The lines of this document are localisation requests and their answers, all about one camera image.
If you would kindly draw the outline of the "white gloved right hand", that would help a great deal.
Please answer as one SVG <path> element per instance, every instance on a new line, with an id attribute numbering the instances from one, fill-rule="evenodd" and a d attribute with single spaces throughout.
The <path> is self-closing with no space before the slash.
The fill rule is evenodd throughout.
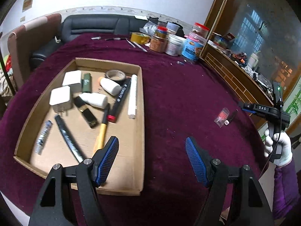
<path id="1" fill-rule="evenodd" d="M 292 161 L 292 150 L 291 141 L 286 132 L 281 131 L 275 133 L 273 137 L 269 135 L 269 129 L 264 131 L 265 142 L 264 142 L 264 156 L 267 158 L 272 153 L 272 145 L 274 141 L 278 141 L 278 144 L 282 147 L 281 157 L 274 161 L 277 167 L 284 167 Z"/>

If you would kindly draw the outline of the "purple sleeve forearm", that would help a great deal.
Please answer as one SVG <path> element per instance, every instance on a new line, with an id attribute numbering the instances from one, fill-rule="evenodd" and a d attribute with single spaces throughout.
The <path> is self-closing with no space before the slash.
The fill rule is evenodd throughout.
<path id="1" fill-rule="evenodd" d="M 272 214 L 274 220 L 297 220 L 300 213 L 300 193 L 294 161 L 274 170 L 274 198 Z"/>

